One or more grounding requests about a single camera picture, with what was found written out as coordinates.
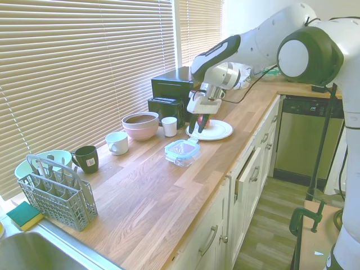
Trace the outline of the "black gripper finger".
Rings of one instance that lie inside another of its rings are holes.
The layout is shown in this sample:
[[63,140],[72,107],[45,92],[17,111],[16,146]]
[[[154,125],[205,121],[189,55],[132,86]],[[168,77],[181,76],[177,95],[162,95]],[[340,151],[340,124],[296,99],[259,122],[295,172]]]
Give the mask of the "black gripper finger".
[[201,133],[208,125],[210,114],[200,114],[198,117],[198,132]]
[[193,134],[194,129],[195,129],[195,124],[198,121],[198,117],[199,117],[198,114],[191,114],[190,121],[189,121],[189,131],[188,131],[189,134]]

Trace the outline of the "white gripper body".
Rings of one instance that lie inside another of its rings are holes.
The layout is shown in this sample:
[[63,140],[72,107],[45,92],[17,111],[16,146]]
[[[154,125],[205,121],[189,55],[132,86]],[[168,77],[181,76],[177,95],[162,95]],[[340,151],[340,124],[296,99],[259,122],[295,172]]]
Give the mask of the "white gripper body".
[[221,99],[210,100],[203,94],[193,94],[187,105],[191,114],[216,114],[221,106]]

